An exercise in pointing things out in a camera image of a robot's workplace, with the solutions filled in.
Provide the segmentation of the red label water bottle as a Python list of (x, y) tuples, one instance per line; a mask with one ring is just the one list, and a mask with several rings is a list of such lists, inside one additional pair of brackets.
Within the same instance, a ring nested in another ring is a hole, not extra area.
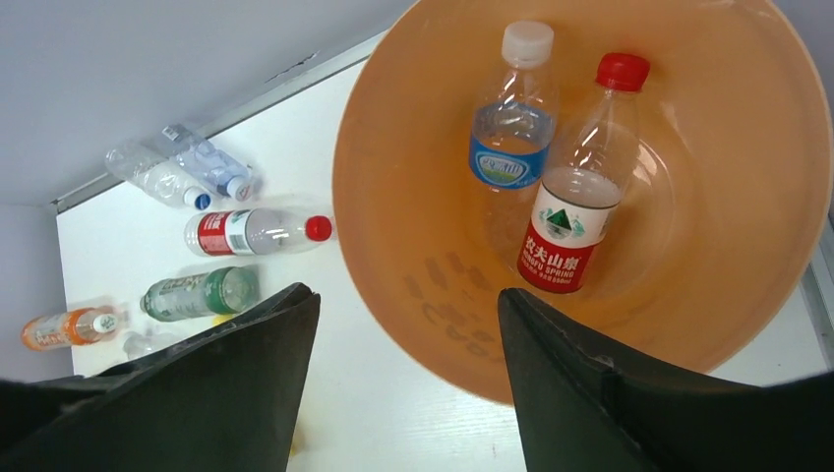
[(558, 132), (517, 257), (519, 274), (551, 293), (581, 288), (639, 156), (636, 98), (650, 62), (609, 52), (586, 106)]

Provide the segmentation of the yellow juice bottle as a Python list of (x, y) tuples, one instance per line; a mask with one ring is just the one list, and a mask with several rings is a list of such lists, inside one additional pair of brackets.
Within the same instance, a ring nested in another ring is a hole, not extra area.
[(217, 316), (214, 316), (212, 318), (211, 325), (212, 326), (222, 325), (224, 323), (227, 323), (227, 322), (233, 320), (234, 318), (235, 318), (234, 315), (217, 315)]

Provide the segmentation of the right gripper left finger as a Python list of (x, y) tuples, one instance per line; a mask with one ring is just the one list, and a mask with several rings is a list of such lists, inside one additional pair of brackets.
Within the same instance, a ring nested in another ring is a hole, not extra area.
[(294, 283), (92, 376), (1, 383), (5, 471), (283, 471), (321, 297)]

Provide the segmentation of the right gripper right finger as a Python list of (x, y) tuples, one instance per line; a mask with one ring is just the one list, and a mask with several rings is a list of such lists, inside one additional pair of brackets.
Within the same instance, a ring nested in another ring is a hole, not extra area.
[(833, 377), (753, 386), (696, 373), (532, 293), (498, 313), (530, 471), (829, 471)]

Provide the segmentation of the green label bottle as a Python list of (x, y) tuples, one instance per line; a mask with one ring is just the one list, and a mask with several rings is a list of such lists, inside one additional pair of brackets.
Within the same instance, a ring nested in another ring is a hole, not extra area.
[(141, 310), (162, 323), (208, 316), (234, 316), (260, 299), (258, 272), (227, 266), (209, 272), (166, 278), (153, 284), (140, 300)]

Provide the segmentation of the blue label water bottle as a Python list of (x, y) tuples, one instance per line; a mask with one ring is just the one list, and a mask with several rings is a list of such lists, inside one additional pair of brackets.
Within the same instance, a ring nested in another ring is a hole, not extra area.
[(480, 87), (468, 150), (467, 214), (474, 240), (512, 266), (557, 128), (553, 29), (506, 26), (501, 60)]

